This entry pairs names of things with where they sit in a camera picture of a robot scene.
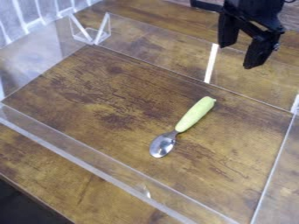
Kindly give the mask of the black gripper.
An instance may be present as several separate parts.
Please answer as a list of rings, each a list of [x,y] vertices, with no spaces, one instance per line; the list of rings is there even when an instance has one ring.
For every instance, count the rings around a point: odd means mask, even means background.
[[[277,18],[284,0],[224,0],[219,13],[219,47],[232,46],[244,32],[251,38],[243,67],[261,66],[272,51],[279,48],[279,39],[285,28]]]

